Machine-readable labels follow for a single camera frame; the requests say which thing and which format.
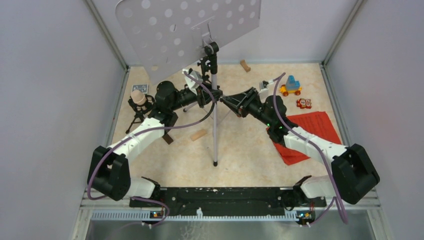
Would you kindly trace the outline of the toy microphone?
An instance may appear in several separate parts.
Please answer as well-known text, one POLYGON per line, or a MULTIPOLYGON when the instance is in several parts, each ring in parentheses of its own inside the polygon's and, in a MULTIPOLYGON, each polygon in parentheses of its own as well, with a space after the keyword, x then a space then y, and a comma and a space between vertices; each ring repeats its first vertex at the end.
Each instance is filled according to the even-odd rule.
POLYGON ((135 114, 133 121, 130 123, 125 132, 126 134, 130 133, 134 124, 141 124, 144 122, 147 114, 153 109, 155 102, 156 101, 152 95, 145 94, 138 89, 131 92, 128 104, 135 114))

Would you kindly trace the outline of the silver music stand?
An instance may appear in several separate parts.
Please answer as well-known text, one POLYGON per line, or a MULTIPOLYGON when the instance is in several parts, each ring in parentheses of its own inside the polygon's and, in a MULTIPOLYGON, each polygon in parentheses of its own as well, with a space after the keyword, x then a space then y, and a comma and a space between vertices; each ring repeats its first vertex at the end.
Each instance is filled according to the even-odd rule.
POLYGON ((217 90, 220 48, 256 29, 260 11, 258 0, 122 0, 115 15, 153 85, 183 90, 182 70, 193 69, 217 90))

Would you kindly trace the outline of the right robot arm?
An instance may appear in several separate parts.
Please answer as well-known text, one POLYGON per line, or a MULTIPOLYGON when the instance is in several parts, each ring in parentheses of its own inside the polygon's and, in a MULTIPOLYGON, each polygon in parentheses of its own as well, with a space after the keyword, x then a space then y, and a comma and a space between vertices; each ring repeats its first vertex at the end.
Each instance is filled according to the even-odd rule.
POLYGON ((317 197, 335 197, 354 205, 380 183, 380 176, 363 146, 337 144, 307 132, 287 118, 287 108, 280 96, 273 94, 261 100, 259 92, 252 87, 223 96, 220 101, 238 117, 251 115, 265 124, 275 144, 324 164, 326 175, 307 177, 293 192, 297 205, 307 206, 317 197))

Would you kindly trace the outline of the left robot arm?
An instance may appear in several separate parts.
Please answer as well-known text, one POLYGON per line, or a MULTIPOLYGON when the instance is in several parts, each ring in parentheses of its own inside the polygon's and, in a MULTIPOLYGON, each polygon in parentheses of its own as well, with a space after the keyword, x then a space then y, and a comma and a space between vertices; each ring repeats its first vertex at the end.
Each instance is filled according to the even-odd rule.
POLYGON ((141 197, 149 207, 160 202, 159 184, 146 177, 132 177, 130 164, 157 139, 163 138, 175 125, 176 110, 190 104, 216 104, 223 95, 220 89, 212 89, 206 83, 194 82, 194 89, 187 85, 177 90, 170 81, 157 85, 149 115, 123 139, 108 146, 98 146, 92 154, 87 177, 87 197, 90 200, 110 198, 120 201, 124 197, 141 197))

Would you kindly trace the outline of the upright wooden block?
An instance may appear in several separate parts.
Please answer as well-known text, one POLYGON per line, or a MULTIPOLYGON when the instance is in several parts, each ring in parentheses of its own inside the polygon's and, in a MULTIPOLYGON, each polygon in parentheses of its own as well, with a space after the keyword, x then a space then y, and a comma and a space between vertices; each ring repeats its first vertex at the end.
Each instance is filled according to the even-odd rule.
POLYGON ((250 71, 251 71, 251 67, 247 64, 247 62, 246 62, 246 60, 245 60, 245 59, 242 59, 242 60, 240 61, 240 65, 241 65, 241 67, 244 69, 244 71, 245 71, 246 73, 248 73, 248 72, 250 72, 250 71))

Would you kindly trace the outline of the lying wooden block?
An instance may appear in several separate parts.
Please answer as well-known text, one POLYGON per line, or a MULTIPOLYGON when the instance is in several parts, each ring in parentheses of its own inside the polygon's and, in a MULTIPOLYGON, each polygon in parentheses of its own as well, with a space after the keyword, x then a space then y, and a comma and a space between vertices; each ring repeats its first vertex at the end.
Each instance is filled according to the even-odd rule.
POLYGON ((194 142, 196 140, 198 140, 199 138, 205 136, 208 133, 208 131, 206 129, 200 129, 198 131, 196 131, 195 133, 193 133, 190 136, 190 139, 194 142))

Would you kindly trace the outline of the yellow toy car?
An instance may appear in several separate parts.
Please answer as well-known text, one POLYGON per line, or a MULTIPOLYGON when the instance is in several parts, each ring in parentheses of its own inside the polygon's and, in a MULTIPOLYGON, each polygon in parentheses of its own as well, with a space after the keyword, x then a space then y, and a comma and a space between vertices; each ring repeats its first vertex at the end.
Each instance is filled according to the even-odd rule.
POLYGON ((279 92, 284 97, 287 97, 290 94, 299 96, 301 94, 301 91, 302 91, 301 83, 298 80, 296 80, 293 75, 289 75, 285 84, 282 84, 281 87, 279 88, 279 92))

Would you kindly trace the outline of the dark brown block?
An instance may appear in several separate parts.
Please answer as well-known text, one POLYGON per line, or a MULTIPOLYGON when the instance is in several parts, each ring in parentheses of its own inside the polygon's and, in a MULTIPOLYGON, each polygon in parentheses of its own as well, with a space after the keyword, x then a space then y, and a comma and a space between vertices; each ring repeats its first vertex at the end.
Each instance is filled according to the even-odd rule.
POLYGON ((173 138, 169 134, 164 134, 162 138, 168 145, 171 145, 174 142, 173 138))

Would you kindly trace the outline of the red owl toy block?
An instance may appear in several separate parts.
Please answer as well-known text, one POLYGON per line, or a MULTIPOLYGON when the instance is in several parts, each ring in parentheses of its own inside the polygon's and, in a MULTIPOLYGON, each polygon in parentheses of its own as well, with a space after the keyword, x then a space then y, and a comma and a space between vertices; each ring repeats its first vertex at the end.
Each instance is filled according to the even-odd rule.
POLYGON ((312 100, 307 98, 300 98, 296 101, 296 106, 300 109, 311 109, 312 100))

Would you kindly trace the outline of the blue playing card box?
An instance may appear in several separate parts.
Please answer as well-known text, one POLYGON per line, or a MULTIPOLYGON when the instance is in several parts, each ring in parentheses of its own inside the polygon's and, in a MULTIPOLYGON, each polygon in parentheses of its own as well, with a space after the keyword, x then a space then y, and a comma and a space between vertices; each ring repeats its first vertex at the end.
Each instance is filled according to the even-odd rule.
POLYGON ((148 94, 149 92, 149 85, 148 84, 134 84, 132 86, 131 91, 135 91, 138 90, 140 92, 142 92, 143 94, 148 94))

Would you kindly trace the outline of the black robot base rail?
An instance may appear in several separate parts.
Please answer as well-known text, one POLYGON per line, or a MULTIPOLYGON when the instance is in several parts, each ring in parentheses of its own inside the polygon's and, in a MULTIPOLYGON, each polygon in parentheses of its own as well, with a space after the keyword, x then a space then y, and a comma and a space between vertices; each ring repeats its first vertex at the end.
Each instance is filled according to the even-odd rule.
POLYGON ((167 187, 153 195, 171 216, 282 216, 295 208, 326 207, 324 198, 307 198, 298 187, 167 187))

